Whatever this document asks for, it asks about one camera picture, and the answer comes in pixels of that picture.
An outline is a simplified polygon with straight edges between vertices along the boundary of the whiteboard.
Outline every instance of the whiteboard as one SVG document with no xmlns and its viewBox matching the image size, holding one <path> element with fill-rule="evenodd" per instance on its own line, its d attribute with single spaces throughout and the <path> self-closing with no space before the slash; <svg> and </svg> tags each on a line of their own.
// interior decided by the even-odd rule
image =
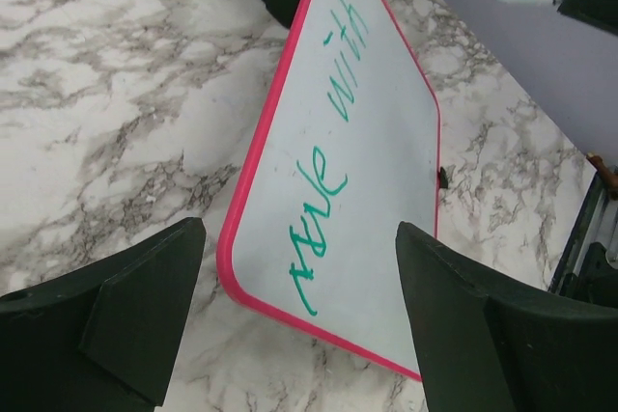
<svg viewBox="0 0 618 412">
<path fill-rule="evenodd" d="M 420 378 L 395 235 L 435 234 L 439 125 L 384 0 L 301 0 L 219 239 L 226 291 Z"/>
</svg>

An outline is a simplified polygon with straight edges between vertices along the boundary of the marble surface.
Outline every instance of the marble surface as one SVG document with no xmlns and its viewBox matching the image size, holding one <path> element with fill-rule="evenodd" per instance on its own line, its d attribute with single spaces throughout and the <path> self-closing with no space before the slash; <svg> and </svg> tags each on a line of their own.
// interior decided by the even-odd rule
<svg viewBox="0 0 618 412">
<path fill-rule="evenodd" d="M 545 287 L 592 168 L 442 0 L 389 1 L 441 105 L 439 238 Z M 0 0 L 0 294 L 200 216 L 209 243 L 162 410 L 426 411 L 419 383 L 217 282 L 286 35 L 259 0 Z"/>
</svg>

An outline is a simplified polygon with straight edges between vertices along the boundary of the marble table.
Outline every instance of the marble table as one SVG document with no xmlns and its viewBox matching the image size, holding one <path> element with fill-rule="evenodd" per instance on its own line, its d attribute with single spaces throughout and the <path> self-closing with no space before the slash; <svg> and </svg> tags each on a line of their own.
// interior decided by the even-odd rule
<svg viewBox="0 0 618 412">
<path fill-rule="evenodd" d="M 440 240 L 546 287 L 592 168 L 442 0 L 389 1 L 441 104 Z M 207 252 L 162 410 L 427 410 L 420 383 L 253 314 L 217 282 L 217 236 L 287 35 L 260 0 L 0 0 L 0 31 L 0 294 L 200 216 Z"/>
</svg>

